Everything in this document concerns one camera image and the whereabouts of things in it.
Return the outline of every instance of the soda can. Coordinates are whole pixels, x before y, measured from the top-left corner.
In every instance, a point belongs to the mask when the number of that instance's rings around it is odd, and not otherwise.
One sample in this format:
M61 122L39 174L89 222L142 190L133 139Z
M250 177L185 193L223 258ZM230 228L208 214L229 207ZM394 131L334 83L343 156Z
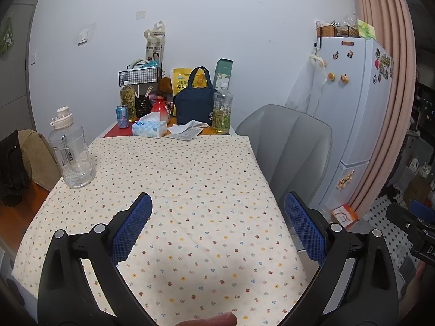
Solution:
M116 107L116 118L118 120L119 128L127 128L128 123L128 106L118 105Z

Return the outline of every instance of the black handle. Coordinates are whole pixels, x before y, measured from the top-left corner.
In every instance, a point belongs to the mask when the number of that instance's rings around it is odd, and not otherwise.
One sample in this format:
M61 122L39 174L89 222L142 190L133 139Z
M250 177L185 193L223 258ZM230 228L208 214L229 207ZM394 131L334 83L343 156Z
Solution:
M195 79L196 73L198 72L198 70L201 69L204 71L205 73L205 80L207 81L207 87L211 88L212 87L212 81L210 79L210 72L204 67L204 66L199 66L196 69L194 69L190 76L189 76L189 81L188 81L188 87L189 88L193 88L193 80Z

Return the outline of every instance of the chair backrest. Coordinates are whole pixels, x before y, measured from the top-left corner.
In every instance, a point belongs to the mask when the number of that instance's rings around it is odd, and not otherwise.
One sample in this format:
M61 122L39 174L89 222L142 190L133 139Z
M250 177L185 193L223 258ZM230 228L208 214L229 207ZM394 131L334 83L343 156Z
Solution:
M307 114L268 104L248 116L236 133L249 136L281 211L290 191L309 206L328 165L331 128Z
M435 223L435 211L416 200L411 201L409 211L426 223Z

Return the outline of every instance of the blue grip pad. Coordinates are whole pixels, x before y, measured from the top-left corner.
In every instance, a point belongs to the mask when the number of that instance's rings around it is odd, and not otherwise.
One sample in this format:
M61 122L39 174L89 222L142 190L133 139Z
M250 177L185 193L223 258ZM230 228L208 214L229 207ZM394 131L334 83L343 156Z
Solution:
M326 258L325 238L292 193L285 197L284 210L308 256L321 266Z
M152 213L153 204L151 197L148 195L144 195L139 202L135 203L136 206L130 208L130 214L113 237L110 259L114 265L117 265L119 261L127 260L131 249Z

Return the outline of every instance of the green box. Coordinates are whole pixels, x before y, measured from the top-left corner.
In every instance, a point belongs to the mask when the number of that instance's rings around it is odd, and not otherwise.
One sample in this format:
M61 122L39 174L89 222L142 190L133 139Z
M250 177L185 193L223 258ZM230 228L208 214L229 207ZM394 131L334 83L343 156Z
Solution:
M216 65L215 80L213 81L213 88L220 90L222 82L229 82L231 76L231 69L233 68L233 61L221 58Z

